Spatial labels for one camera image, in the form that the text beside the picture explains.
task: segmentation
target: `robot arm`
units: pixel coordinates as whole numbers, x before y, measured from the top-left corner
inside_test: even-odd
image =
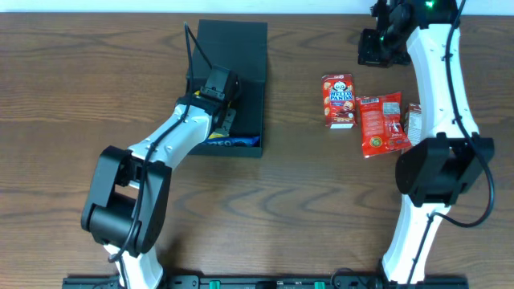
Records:
[[[402,208],[393,241],[381,261],[388,282],[416,284],[425,279],[426,257],[442,221],[433,218],[434,214],[446,215],[482,169],[455,123],[446,77],[446,45],[457,12],[455,0],[392,2],[387,6],[386,1],[379,0],[372,7],[377,29],[363,31],[359,63],[388,67],[393,63],[406,64],[410,58],[416,72],[422,142],[398,160],[396,178],[403,193]],[[492,140],[478,137],[478,127],[467,104],[459,37],[457,29],[450,48],[457,107],[464,128],[474,136],[489,161]],[[401,50],[405,42],[408,55]]]
[[[129,235],[136,201],[117,193],[116,186],[139,189],[141,167],[151,144],[155,145],[147,164],[136,233],[116,261],[122,286],[125,280],[129,289],[159,285],[163,270],[153,245],[164,223],[172,170],[222,124],[239,89],[236,74],[213,66],[205,85],[197,93],[180,98],[173,115],[149,137],[127,150],[109,146],[100,155],[81,222],[96,242],[110,254],[117,254]]]

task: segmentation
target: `white wall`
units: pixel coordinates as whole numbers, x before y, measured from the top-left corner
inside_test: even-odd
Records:
[[[368,14],[377,0],[0,0],[0,11]],[[467,0],[464,14],[514,15],[514,0]]]

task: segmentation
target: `cable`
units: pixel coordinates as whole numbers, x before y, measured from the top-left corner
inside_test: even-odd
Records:
[[[462,117],[459,114],[459,108],[457,106],[457,99],[455,98],[455,90],[453,88],[453,81],[451,78],[451,66],[450,66],[451,38],[453,36],[455,29],[459,25],[459,19],[460,19],[460,15],[463,12],[464,4],[466,4],[466,0],[462,0],[462,2],[460,3],[459,12],[457,13],[457,16],[455,17],[455,21],[453,22],[453,25],[451,26],[450,33],[448,34],[446,53],[444,55],[444,59],[445,59],[446,67],[447,67],[448,88],[450,89],[451,105],[453,106],[453,113],[455,114],[455,122],[459,126],[460,131],[462,132],[462,134],[464,135],[464,138],[466,139],[466,142],[469,144],[469,146],[473,150],[473,153],[476,155],[477,160],[479,161],[480,165],[483,168],[483,171],[487,178],[487,184],[489,186],[489,200],[487,203],[487,208],[483,212],[482,216],[478,220],[471,222],[471,223],[462,223],[462,222],[456,221],[453,218],[450,218],[450,217],[448,217],[444,214],[440,214],[440,213],[434,213],[434,215],[439,216],[461,228],[472,228],[472,227],[482,224],[491,214],[491,212],[494,208],[494,202],[495,202],[495,184],[494,184],[494,180],[492,179],[492,173],[491,173],[491,170],[489,169],[489,166],[487,165],[487,162],[483,158],[482,153],[476,148],[475,143],[470,138],[469,134],[467,133],[466,129],[464,128],[464,124],[462,122]]]
[[[124,279],[124,283],[125,283],[126,287],[128,287],[128,284],[126,282],[126,276],[125,276],[125,273],[124,273],[124,266],[122,265],[122,262],[123,262],[122,261],[122,255],[127,250],[127,247],[129,246],[130,240],[131,240],[132,236],[134,235],[134,233],[136,232],[137,223],[139,221],[139,215],[141,213],[141,205],[142,205],[142,202],[143,202],[143,193],[145,191],[144,190],[144,188],[145,188],[145,181],[146,181],[146,178],[147,178],[146,170],[147,170],[147,167],[149,165],[149,160],[150,160],[153,152],[155,151],[155,148],[159,145],[159,143],[162,141],[162,139],[164,139],[179,124],[181,124],[182,122],[184,122],[186,120],[186,117],[187,117],[187,115],[189,113],[189,110],[190,110],[191,102],[193,100],[194,73],[193,73],[193,60],[192,60],[193,56],[192,56],[192,53],[191,53],[190,37],[193,39],[194,43],[196,44],[196,48],[200,51],[200,53],[202,54],[204,60],[209,65],[209,67],[212,67],[212,64],[210,63],[210,61],[208,60],[206,55],[203,53],[203,51],[200,48],[200,46],[198,45],[198,42],[197,42],[196,38],[194,37],[193,32],[191,32],[191,29],[189,28],[189,25],[187,24],[187,22],[184,22],[184,32],[185,32],[185,36],[186,36],[187,59],[188,59],[189,66],[190,66],[190,70],[189,70],[190,81],[189,81],[189,86],[187,88],[187,93],[186,93],[187,95],[189,95],[189,97],[188,97],[188,101],[187,101],[187,104],[186,104],[186,109],[182,113],[181,117],[173,125],[171,125],[168,129],[166,129],[154,142],[152,142],[149,145],[148,152],[146,153],[145,159],[143,160],[143,164],[141,166],[141,176],[140,176],[139,190],[138,190],[139,192],[138,192],[138,195],[137,195],[136,204],[134,206],[133,221],[132,221],[132,223],[130,225],[130,228],[128,229],[127,237],[125,238],[125,241],[123,242],[123,245],[120,247],[120,249],[118,250],[118,252],[116,254],[111,254],[108,257],[108,262],[109,263],[114,263],[114,262],[120,261],[120,274],[121,274],[121,277]]]
[[[336,289],[339,289],[339,286],[337,286],[335,283],[334,283],[334,278],[336,278],[336,275],[337,273],[341,272],[341,271],[348,271],[348,272],[352,272],[352,273],[355,273],[354,270],[350,269],[350,268],[347,268],[347,267],[343,267],[343,268],[339,268],[337,269],[334,274],[332,274],[332,276],[330,277],[330,286],[334,286]],[[356,277],[358,280],[359,280],[359,283],[364,286],[364,287],[368,287],[368,285],[366,285],[366,282],[362,281],[361,277],[355,275],[353,277]]]
[[[445,60],[445,64],[446,64],[448,89],[450,91],[451,106],[453,107],[453,113],[455,115],[455,122],[459,126],[459,129],[462,132],[462,134],[464,135],[466,142],[469,144],[469,146],[473,150],[473,153],[475,154],[477,160],[479,161],[480,165],[483,168],[483,171],[487,178],[487,184],[489,186],[489,199],[487,201],[487,207],[486,207],[485,211],[483,212],[482,216],[480,216],[480,218],[478,218],[474,222],[470,222],[470,223],[459,222],[459,221],[456,221],[453,218],[450,218],[450,217],[446,216],[445,214],[441,214],[439,212],[434,212],[434,213],[428,215],[428,222],[427,222],[427,225],[425,228],[425,232],[423,233],[421,243],[419,244],[418,253],[416,254],[416,257],[413,259],[413,264],[412,264],[412,267],[410,268],[409,278],[407,279],[407,284],[406,284],[407,286],[410,285],[410,281],[412,280],[412,277],[414,275],[414,269],[416,268],[416,264],[418,263],[419,256],[421,255],[422,248],[426,241],[426,236],[428,235],[428,231],[430,229],[432,222],[434,221],[435,216],[441,217],[442,219],[447,220],[450,223],[452,223],[458,227],[461,227],[461,228],[472,228],[472,227],[476,227],[476,226],[482,224],[489,217],[489,215],[491,214],[491,212],[494,208],[495,185],[494,185],[494,180],[492,178],[492,173],[491,173],[491,170],[489,169],[489,165],[487,165],[487,162],[483,158],[482,153],[476,148],[475,143],[470,138],[469,134],[467,133],[466,129],[464,128],[464,124],[462,122],[462,116],[459,113],[459,107],[457,105],[457,99],[455,97],[455,89],[453,87],[453,79],[451,78],[451,64],[450,64],[450,59],[452,56],[452,54],[450,53],[451,40],[452,40],[452,36],[455,32],[455,29],[459,25],[460,15],[463,13],[465,4],[466,4],[466,0],[462,0],[460,3],[460,7],[457,12],[457,15],[455,16],[455,20],[454,20],[453,24],[451,25],[450,31],[448,33],[447,44],[445,47],[446,49],[445,49],[444,60]]]
[[[202,55],[202,57],[204,58],[204,60],[207,62],[207,65],[209,65],[209,68],[212,69],[212,63],[210,63],[209,59],[207,58],[206,54],[203,53],[203,49],[200,47],[200,44],[198,44],[198,41],[196,40],[196,38],[193,36],[193,32],[191,32],[191,29],[189,26],[187,26],[187,32],[189,32],[189,34],[191,35],[191,38],[193,39],[193,42],[194,42],[194,45],[196,46],[196,48],[198,49],[198,51],[200,51],[200,54]]]

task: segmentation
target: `hello panda box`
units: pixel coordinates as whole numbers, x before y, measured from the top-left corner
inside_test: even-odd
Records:
[[[352,128],[357,124],[352,75],[325,75],[321,80],[326,126]]]

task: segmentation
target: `red snack box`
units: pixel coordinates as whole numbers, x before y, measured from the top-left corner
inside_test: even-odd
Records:
[[[401,92],[379,97],[359,97],[357,102],[361,114],[364,157],[410,147],[410,141],[400,125]]]
[[[326,125],[330,128],[351,128],[357,124],[352,75],[325,75],[321,80]]]

